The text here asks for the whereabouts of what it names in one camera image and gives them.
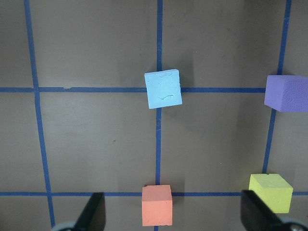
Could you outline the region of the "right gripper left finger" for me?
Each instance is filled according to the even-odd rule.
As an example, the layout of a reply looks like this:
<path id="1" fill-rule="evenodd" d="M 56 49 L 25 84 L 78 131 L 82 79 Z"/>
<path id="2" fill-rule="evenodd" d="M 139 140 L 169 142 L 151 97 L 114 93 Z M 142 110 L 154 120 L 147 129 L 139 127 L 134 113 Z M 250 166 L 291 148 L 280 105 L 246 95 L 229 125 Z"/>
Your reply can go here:
<path id="1" fill-rule="evenodd" d="M 103 231 L 106 224 L 105 196 L 93 193 L 73 226 L 73 231 Z"/>

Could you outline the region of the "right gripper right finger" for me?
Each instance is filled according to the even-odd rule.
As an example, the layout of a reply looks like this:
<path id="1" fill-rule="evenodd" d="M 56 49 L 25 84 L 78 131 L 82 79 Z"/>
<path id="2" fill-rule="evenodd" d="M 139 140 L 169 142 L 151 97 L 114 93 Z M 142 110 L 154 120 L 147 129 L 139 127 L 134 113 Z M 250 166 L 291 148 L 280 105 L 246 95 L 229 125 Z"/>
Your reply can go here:
<path id="1" fill-rule="evenodd" d="M 246 231 L 284 231 L 283 222 L 254 191 L 241 192 L 240 218 Z"/>

